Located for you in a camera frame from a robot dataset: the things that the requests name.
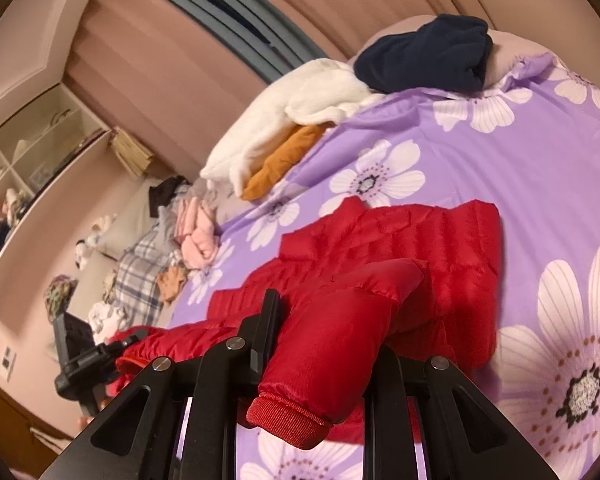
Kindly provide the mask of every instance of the electrical outlet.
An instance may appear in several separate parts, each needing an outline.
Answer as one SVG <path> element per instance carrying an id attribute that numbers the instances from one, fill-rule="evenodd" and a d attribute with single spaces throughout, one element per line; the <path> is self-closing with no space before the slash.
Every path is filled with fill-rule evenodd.
<path id="1" fill-rule="evenodd" d="M 2 377 L 4 380 L 9 381 L 15 361 L 16 352 L 8 346 L 5 347 L 2 358 L 0 359 L 0 377 Z"/>

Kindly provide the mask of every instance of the white blanket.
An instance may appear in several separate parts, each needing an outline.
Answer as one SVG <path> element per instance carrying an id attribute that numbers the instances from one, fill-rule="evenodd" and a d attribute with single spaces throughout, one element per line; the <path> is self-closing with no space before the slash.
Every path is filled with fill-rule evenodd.
<path id="1" fill-rule="evenodd" d="M 229 181 L 236 196 L 293 124 L 339 123 L 383 96 L 372 94 L 350 66 L 314 59 L 273 82 L 254 99 L 213 148 L 200 176 Z"/>
<path id="2" fill-rule="evenodd" d="M 88 314 L 93 340 L 97 344 L 106 343 L 116 332 L 130 327 L 130 317 L 121 306 L 99 301 L 91 307 Z"/>

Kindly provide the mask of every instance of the red jacket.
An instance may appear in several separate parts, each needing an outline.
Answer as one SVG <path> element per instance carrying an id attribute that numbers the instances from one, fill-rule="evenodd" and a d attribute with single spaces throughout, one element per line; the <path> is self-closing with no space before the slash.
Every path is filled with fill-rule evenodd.
<path id="1" fill-rule="evenodd" d="M 289 314 L 248 421 L 304 449 L 327 435 L 359 444 L 360 397 L 383 342 L 411 358 L 445 355 L 465 370 L 489 359 L 499 261 L 493 205 L 368 210 L 350 198 L 284 235 L 280 256 L 240 289 L 216 292 L 206 321 L 151 329 L 118 360 L 125 375 L 117 386 L 155 357 L 200 356 L 235 335 L 273 287 Z"/>

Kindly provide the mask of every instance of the orange pillow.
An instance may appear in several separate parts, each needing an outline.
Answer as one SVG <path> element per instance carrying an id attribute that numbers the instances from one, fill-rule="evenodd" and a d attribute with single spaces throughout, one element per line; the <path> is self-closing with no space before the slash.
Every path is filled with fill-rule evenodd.
<path id="1" fill-rule="evenodd" d="M 320 140 L 322 134 L 334 126 L 333 123 L 311 124 L 301 126 L 296 124 L 291 129 L 289 138 L 262 165 L 262 169 L 254 174 L 242 192 L 243 200 L 257 200 L 265 196 L 286 173 L 294 167 L 312 146 Z"/>

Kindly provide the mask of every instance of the dark blue cloth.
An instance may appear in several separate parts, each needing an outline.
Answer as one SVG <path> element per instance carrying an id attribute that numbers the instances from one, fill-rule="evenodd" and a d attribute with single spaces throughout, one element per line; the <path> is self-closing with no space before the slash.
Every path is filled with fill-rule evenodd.
<path id="1" fill-rule="evenodd" d="M 480 18 L 441 14 L 415 32 L 380 38 L 360 54 L 353 70 L 385 94 L 418 87 L 477 92 L 493 47 L 487 30 Z"/>

